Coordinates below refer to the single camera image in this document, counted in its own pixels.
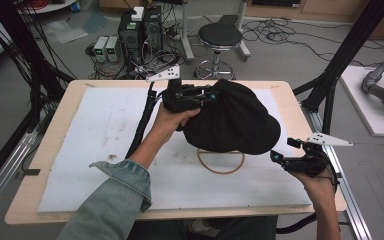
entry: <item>denim jacket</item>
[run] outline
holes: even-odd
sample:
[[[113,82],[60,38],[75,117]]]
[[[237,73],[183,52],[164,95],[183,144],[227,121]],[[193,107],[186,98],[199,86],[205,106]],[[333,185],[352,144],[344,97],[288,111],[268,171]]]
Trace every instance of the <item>denim jacket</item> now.
[[[57,239],[127,239],[139,210],[151,206],[150,177],[133,160],[96,162],[109,176],[79,207]]]

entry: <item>stool leg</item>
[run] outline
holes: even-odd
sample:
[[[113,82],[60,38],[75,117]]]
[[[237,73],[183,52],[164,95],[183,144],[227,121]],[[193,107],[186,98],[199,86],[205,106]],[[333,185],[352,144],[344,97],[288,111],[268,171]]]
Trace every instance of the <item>stool leg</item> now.
[[[220,63],[220,51],[214,51],[213,57],[213,73],[212,76],[216,77],[219,72],[219,63]]]

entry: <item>stool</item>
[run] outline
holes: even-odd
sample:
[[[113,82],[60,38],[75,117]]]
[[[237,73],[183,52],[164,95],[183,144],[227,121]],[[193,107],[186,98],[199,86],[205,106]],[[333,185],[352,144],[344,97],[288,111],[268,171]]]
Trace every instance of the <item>stool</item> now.
[[[220,52],[238,48],[242,42],[241,32],[232,25],[220,22],[211,23],[199,29],[198,41],[214,50],[214,56],[213,60],[205,60],[200,63],[195,68],[194,76],[200,79],[235,80],[232,67],[220,61]]]

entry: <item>round stool seat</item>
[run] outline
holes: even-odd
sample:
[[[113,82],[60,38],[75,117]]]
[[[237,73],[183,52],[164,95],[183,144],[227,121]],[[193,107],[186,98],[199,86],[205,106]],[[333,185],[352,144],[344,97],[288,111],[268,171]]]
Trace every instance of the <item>round stool seat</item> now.
[[[241,44],[242,34],[233,26],[211,23],[199,29],[198,41],[213,49],[232,50]]]

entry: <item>table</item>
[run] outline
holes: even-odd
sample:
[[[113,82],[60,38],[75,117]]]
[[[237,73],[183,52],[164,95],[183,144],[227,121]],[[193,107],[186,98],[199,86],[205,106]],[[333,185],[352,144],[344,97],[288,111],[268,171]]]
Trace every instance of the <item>table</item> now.
[[[289,137],[306,139],[311,129],[297,104],[296,98],[288,83],[283,81],[238,81],[251,89],[270,89],[279,108]],[[185,80],[183,84],[213,85],[215,81]],[[65,134],[70,126],[83,93],[89,87],[148,87],[143,80],[77,80],[70,83],[61,103],[49,125],[40,147],[30,165],[32,169],[41,169],[39,176],[25,176],[6,214],[8,224],[33,224],[66,222],[73,215],[69,213],[38,213],[36,212],[45,191],[49,171],[62,146]],[[167,83],[156,82],[155,88],[165,88]],[[344,211],[346,203],[341,191],[336,195],[337,210]],[[138,219],[179,219],[229,216],[280,215],[313,212],[311,205],[303,207],[253,207],[229,209],[179,209],[153,210],[140,213]]]
[[[242,23],[243,19],[245,16],[245,10],[246,10],[246,5],[248,3],[248,0],[240,0],[239,3],[239,10],[238,10],[238,22],[236,24],[236,28],[242,32]],[[186,60],[188,62],[192,61],[194,59],[193,52],[191,45],[189,43],[188,39],[188,0],[183,0],[182,2],[182,24],[183,24],[183,29],[182,29],[182,45],[183,49],[185,50],[185,55],[186,55]],[[244,60],[246,61],[250,56],[251,52],[248,50],[247,46],[245,43],[242,41],[241,45],[239,46],[239,49],[242,51],[244,54]]]

